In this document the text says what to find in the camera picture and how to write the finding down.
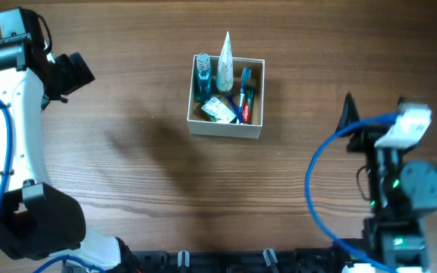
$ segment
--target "wood grain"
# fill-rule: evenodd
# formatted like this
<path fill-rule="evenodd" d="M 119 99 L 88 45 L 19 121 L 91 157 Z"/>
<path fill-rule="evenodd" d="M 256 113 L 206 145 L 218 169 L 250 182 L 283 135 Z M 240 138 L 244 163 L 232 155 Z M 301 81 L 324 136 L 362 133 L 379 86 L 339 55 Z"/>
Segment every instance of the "wood grain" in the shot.
<path fill-rule="evenodd" d="M 54 54 L 79 51 L 95 74 L 42 113 L 46 164 L 87 223 L 131 249 L 328 246 L 303 182 L 348 92 L 364 117 L 394 111 L 400 95 L 429 103 L 432 126 L 410 158 L 437 164 L 437 2 L 82 2 L 0 1 L 0 10 L 42 14 Z M 187 131 L 190 60 L 218 55 L 226 31 L 234 56 L 266 60 L 259 140 Z M 312 191 L 326 224 L 359 237 L 368 204 L 354 175 L 364 158 L 346 141 L 319 160 Z M 437 272 L 437 213 L 426 228 Z M 40 264 L 0 252 L 0 272 Z"/>

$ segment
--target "black cable clip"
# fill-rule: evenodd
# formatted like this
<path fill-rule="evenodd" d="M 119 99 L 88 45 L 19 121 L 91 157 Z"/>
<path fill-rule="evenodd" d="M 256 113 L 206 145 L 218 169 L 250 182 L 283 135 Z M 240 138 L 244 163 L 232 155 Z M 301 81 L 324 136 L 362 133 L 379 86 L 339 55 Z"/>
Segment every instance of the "black cable clip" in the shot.
<path fill-rule="evenodd" d="M 14 170 L 9 171 L 8 173 L 5 173 L 5 171 L 0 171 L 0 175 L 1 176 L 6 175 L 6 174 L 13 175 L 14 174 Z"/>
<path fill-rule="evenodd" d="M 66 257 L 62 260 L 62 262 L 65 264 L 68 260 L 68 258 L 70 258 L 70 254 L 65 255 Z"/>
<path fill-rule="evenodd" d="M 10 107 L 11 107 L 11 103 L 10 102 L 8 102 L 8 104 L 0 103 L 0 109 L 10 108 Z"/>
<path fill-rule="evenodd" d="M 91 265 L 91 266 L 89 267 L 89 272 L 92 272 L 92 270 L 96 270 L 96 271 L 98 271 L 96 265 Z"/>

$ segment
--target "glass bottle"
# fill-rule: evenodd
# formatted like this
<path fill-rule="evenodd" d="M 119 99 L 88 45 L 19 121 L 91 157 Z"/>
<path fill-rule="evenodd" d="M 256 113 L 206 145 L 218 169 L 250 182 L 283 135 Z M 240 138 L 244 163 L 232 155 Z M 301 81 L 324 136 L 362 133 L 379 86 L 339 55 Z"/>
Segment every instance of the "glass bottle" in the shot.
<path fill-rule="evenodd" d="M 212 65 L 210 56 L 199 53 L 196 57 L 196 88 L 194 98 L 196 102 L 205 102 L 212 95 Z"/>

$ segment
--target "open box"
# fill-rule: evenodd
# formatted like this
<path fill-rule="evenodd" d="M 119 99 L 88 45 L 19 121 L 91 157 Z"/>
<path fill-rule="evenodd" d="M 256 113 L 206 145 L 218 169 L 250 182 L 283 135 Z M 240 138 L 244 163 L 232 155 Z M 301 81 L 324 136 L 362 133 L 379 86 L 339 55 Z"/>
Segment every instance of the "open box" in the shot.
<path fill-rule="evenodd" d="M 246 137 L 259 138 L 261 129 L 263 128 L 263 109 L 264 109 L 264 65 L 265 61 L 261 59 L 251 58 L 232 58 L 234 62 L 234 85 L 232 92 L 234 94 L 234 101 L 239 106 L 241 93 L 241 75 L 244 67 L 252 69 L 251 85 L 256 87 L 254 93 L 254 103 L 252 108 L 252 118 L 250 124 L 220 124 L 211 121 L 205 121 L 199 117 L 193 110 L 199 105 L 193 99 L 193 92 L 195 90 L 195 69 L 196 69 L 196 55 L 193 57 L 193 68 L 191 73 L 190 83 L 190 97 L 188 101 L 188 130 L 192 134 L 202 134 L 222 137 Z M 212 65 L 212 85 L 215 89 L 215 79 L 217 75 L 217 65 L 219 62 L 218 56 L 210 56 L 210 64 Z M 232 107 L 227 99 L 221 99 L 231 110 Z"/>

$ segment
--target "green led light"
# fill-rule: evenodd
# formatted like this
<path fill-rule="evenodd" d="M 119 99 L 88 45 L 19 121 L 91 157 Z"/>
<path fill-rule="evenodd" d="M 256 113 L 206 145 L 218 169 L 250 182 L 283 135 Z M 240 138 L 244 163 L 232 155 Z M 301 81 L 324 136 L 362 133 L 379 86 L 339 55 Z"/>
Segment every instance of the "green led light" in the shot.
<path fill-rule="evenodd" d="M 401 183 L 401 182 L 400 182 L 398 179 L 396 179 L 396 180 L 394 181 L 394 183 L 392 184 L 392 187 L 395 188 L 395 187 L 399 186 L 400 183 Z"/>
<path fill-rule="evenodd" d="M 402 238 L 395 238 L 394 239 L 394 245 L 398 246 L 400 244 L 402 244 L 404 242 L 404 240 L 402 240 Z"/>

